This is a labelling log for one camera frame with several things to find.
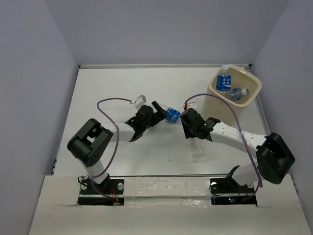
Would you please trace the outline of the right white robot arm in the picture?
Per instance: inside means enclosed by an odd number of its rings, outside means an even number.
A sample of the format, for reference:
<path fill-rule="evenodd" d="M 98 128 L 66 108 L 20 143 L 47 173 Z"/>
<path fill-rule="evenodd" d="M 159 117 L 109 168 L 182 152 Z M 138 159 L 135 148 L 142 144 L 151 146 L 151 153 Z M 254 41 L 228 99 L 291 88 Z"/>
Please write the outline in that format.
<path fill-rule="evenodd" d="M 217 182 L 224 192 L 236 192 L 263 180 L 278 185 L 295 163 L 294 155 L 277 133 L 264 136 L 240 131 L 213 117 L 203 119 L 193 108 L 185 110 L 180 119 L 186 138 L 225 144 L 248 154 L 250 164 L 233 167 Z"/>

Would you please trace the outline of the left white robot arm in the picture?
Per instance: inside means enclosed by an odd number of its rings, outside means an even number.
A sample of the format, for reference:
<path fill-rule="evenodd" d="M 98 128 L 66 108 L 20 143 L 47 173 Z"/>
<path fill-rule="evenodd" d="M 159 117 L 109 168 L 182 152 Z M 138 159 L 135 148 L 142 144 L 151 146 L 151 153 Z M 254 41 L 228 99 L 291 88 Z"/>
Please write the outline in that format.
<path fill-rule="evenodd" d="M 67 149 L 85 168 L 92 189 L 104 195 L 110 187 L 110 175 L 107 170 L 115 158 L 119 143 L 138 140 L 147 129 L 165 120 L 166 117 L 167 111 L 153 101 L 151 106 L 141 105 L 135 116 L 122 124 L 112 123 L 105 127 L 91 118 L 69 140 Z M 104 167 L 100 159 L 111 142 L 115 143 L 113 155 L 108 165 Z"/>

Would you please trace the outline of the clear unlabelled bottle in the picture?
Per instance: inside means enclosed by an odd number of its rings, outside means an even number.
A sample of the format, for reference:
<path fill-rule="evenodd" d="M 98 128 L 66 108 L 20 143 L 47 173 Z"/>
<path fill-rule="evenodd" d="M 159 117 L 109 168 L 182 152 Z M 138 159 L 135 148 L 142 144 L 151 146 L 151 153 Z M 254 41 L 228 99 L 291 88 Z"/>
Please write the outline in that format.
<path fill-rule="evenodd" d="M 203 155 L 203 146 L 200 139 L 192 138 L 190 140 L 191 156 L 193 158 L 199 158 Z"/>

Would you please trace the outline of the blue label bottle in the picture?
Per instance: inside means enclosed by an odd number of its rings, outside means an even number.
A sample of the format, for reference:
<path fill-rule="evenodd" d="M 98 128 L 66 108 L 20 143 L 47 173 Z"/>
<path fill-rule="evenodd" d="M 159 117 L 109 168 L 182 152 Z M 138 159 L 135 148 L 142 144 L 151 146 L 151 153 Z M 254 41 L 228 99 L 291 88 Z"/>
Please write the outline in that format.
<path fill-rule="evenodd" d="M 240 88 L 234 88 L 232 90 L 229 91 L 228 93 L 228 99 L 230 101 L 236 101 L 239 100 L 241 95 L 241 89 Z"/>
<path fill-rule="evenodd" d="M 249 94 L 249 89 L 248 88 L 244 88 L 241 90 L 241 95 L 246 96 Z"/>
<path fill-rule="evenodd" d="M 231 88 L 232 76 L 229 72 L 229 65 L 222 65 L 217 75 L 216 90 L 219 92 L 228 92 Z"/>
<path fill-rule="evenodd" d="M 166 111 L 167 111 L 167 116 L 166 116 L 167 121 L 171 123 L 176 123 L 179 120 L 180 111 L 173 109 L 171 107 L 168 107 Z"/>

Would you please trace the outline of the blue label bottle front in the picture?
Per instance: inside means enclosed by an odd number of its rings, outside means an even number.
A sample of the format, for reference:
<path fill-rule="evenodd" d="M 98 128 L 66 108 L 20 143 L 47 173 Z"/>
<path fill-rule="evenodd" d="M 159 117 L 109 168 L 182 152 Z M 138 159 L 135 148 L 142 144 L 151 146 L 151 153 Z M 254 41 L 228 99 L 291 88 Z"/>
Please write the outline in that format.
<path fill-rule="evenodd" d="M 244 88 L 241 90 L 241 95 L 246 96 L 249 94 L 249 89 L 248 88 Z"/>

